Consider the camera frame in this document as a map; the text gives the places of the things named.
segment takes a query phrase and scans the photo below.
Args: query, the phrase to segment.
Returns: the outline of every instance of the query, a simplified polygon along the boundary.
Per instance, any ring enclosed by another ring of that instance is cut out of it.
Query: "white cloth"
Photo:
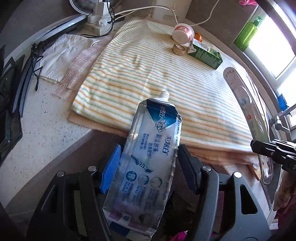
[[[63,34],[43,53],[44,57],[36,64],[35,69],[43,66],[40,75],[42,79],[60,82],[76,56],[99,41],[79,35]]]

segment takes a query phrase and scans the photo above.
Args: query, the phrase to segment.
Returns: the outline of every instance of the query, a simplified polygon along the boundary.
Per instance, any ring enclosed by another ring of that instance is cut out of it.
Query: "clear plastic packaging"
[[[168,98],[139,104],[103,205],[110,229],[130,240],[151,239],[170,192],[182,119]]]
[[[264,116],[263,111],[259,110],[260,107],[261,109],[263,108],[261,106],[257,90],[253,91],[251,94],[246,83],[243,81],[236,69],[232,67],[226,68],[223,75],[243,111],[253,140],[269,143],[270,138],[268,134],[268,127],[266,125],[266,117]],[[260,163],[262,181],[265,184],[269,184],[273,178],[272,160],[262,155],[258,155],[258,159]]]

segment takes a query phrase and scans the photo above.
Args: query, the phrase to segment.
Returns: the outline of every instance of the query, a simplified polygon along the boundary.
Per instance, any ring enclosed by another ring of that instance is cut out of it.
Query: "countertop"
[[[219,45],[217,47],[232,57],[228,48]],[[0,201],[3,207],[7,206],[34,175],[91,131],[67,121],[69,103],[52,95],[59,84],[40,79],[37,92],[35,84],[36,77],[32,77],[21,118],[23,137],[0,168]],[[260,194],[257,197],[267,215],[269,208],[261,183],[253,181],[250,185],[255,195]]]

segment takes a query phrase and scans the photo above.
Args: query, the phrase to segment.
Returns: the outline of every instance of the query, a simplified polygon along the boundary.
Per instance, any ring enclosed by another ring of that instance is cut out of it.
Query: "brown cloth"
[[[293,194],[296,194],[296,176],[294,173],[283,171],[281,184],[274,194],[274,211],[285,208]]]
[[[109,132],[117,134],[122,137],[127,137],[128,132],[114,129],[102,124],[99,124],[95,121],[92,121],[88,118],[85,118],[81,115],[76,114],[74,111],[71,111],[68,116],[68,121],[73,122],[77,125],[89,128],[100,130],[104,132]],[[192,156],[198,157],[202,162],[211,164],[211,165],[233,165],[233,164],[242,164],[242,165],[252,165],[258,164],[258,156],[255,153],[238,153],[238,152],[225,152],[225,151],[212,151],[206,149],[198,149],[187,147]]]

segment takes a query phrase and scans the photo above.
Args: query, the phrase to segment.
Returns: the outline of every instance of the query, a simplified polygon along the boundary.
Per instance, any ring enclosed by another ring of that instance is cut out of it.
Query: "striped towel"
[[[101,125],[128,131],[138,104],[162,90],[182,115],[181,143],[188,147],[251,153],[252,136],[232,91],[223,78],[234,67],[246,70],[221,53],[217,70],[184,54],[175,55],[173,28],[131,20],[118,30],[97,59],[73,102],[77,114]]]

